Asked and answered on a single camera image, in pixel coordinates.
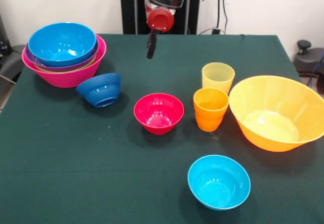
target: green tablecloth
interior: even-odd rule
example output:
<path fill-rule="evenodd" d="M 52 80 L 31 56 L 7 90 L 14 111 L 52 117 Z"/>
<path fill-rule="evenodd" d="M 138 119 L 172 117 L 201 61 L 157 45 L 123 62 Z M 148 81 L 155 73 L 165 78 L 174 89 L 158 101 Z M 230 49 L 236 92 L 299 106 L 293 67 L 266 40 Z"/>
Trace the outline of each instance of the green tablecloth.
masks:
<path fill-rule="evenodd" d="M 276 36 L 164 35 L 152 60 L 147 36 L 103 38 L 108 53 L 97 74 L 121 74 L 120 98 L 109 107 L 95 109 L 27 68 L 21 74 L 0 114 L 0 223 L 324 223 L 323 139 L 272 153 L 245 139 L 230 110 L 214 135 L 195 124 L 192 96 L 208 62 L 230 64 L 233 84 L 261 74 L 298 80 Z M 165 136 L 133 117 L 136 101 L 155 92 L 185 106 Z M 208 154 L 249 173 L 240 207 L 211 211 L 191 194 L 187 171 Z"/>

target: yellow bowl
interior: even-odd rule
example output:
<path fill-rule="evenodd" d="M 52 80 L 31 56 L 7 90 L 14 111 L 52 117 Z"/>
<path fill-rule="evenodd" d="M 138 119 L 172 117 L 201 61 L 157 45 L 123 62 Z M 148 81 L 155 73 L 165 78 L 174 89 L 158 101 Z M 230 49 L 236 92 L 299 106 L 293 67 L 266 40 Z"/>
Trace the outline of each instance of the yellow bowl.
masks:
<path fill-rule="evenodd" d="M 324 100 L 288 78 L 247 78 L 232 89 L 229 106 L 245 137 L 267 151 L 289 151 L 324 135 Z"/>
<path fill-rule="evenodd" d="M 93 59 L 92 59 L 92 60 L 91 60 L 87 65 L 84 65 L 84 66 L 82 66 L 82 67 L 79 67 L 79 68 L 77 68 L 77 69 L 70 70 L 70 71 L 50 71 L 50 70 L 43 69 L 43 68 L 41 68 L 41 67 L 39 67 L 39 66 L 37 66 L 37 65 L 34 65 L 34 66 L 35 66 L 38 70 L 40 70 L 40 71 L 49 72 L 49 73 L 54 73 L 54 74 L 64 74 L 64 73 L 66 73 L 66 72 L 79 71 L 79 70 L 81 70 L 81 69 L 84 69 L 84 68 L 90 66 L 92 63 L 95 62 L 96 57 L 97 57 L 97 55 L 95 55 L 95 56 L 93 57 Z"/>

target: cup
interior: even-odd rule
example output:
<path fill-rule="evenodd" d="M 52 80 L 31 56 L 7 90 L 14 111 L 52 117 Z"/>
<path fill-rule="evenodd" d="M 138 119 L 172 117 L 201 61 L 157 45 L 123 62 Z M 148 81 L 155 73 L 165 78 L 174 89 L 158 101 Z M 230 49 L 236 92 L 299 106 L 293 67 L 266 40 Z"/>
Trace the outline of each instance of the cup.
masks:
<path fill-rule="evenodd" d="M 221 124 L 229 103 L 228 95 L 216 88 L 201 88 L 193 96 L 196 121 L 202 131 L 215 131 Z"/>
<path fill-rule="evenodd" d="M 235 71 L 232 67 L 221 62 L 212 62 L 202 68 L 202 87 L 213 87 L 228 94 Z"/>

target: yellow cup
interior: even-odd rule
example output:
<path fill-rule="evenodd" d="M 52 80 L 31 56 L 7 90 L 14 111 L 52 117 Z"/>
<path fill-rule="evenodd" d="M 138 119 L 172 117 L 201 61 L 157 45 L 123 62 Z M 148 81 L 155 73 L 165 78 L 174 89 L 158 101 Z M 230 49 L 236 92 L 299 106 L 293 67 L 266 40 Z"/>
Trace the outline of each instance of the yellow cup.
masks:
<path fill-rule="evenodd" d="M 235 71 L 232 67 L 221 62 L 212 62 L 202 68 L 202 87 L 213 87 L 228 94 Z"/>

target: light blue bowl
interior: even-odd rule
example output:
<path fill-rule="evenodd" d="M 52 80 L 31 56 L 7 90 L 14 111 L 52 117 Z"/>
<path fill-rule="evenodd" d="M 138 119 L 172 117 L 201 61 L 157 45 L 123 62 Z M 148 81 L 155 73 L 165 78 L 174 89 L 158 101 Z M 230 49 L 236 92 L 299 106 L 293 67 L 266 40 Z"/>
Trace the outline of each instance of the light blue bowl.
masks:
<path fill-rule="evenodd" d="M 236 161 L 220 155 L 196 160 L 188 172 L 188 184 L 196 199 L 211 210 L 229 210 L 249 196 L 248 173 Z"/>
<path fill-rule="evenodd" d="M 95 52 L 96 35 L 77 23 L 55 23 L 34 33 L 30 52 L 44 65 L 63 67 L 85 61 Z"/>

